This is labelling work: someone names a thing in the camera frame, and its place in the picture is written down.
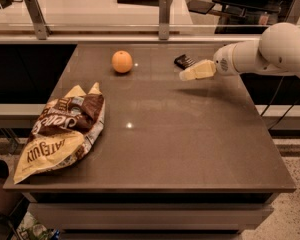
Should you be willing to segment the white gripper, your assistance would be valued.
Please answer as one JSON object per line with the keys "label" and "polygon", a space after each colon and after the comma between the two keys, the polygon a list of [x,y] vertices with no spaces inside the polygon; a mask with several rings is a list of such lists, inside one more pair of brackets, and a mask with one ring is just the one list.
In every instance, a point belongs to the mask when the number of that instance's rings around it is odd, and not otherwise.
{"label": "white gripper", "polygon": [[213,55],[213,61],[201,60],[191,67],[185,69],[179,73],[179,77],[182,81],[190,81],[196,79],[203,79],[213,77],[216,70],[219,74],[224,76],[238,75],[238,71],[235,69],[233,63],[233,52],[235,44],[229,44],[221,47]]}

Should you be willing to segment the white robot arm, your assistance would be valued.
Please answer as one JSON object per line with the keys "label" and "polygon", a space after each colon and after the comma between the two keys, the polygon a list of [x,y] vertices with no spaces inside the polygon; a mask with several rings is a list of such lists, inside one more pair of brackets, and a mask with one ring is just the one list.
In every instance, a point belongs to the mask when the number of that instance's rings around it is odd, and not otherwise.
{"label": "white robot arm", "polygon": [[267,28],[258,40],[226,45],[212,60],[201,60],[179,73],[182,81],[254,73],[300,79],[300,29],[291,23]]}

